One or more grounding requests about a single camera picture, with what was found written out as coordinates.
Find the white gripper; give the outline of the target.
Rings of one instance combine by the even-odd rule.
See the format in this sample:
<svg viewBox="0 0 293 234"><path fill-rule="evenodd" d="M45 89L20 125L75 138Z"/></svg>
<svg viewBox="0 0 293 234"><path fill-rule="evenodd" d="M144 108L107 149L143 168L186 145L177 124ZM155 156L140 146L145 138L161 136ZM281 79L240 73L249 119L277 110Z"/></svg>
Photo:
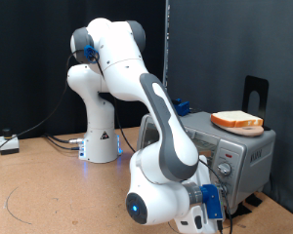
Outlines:
<svg viewBox="0 0 293 234"><path fill-rule="evenodd" d="M189 196L189 210L176 218L183 234L217 234L223 231L224 207L220 189L211 183L210 167L199 163L197 172L182 183Z"/></svg>

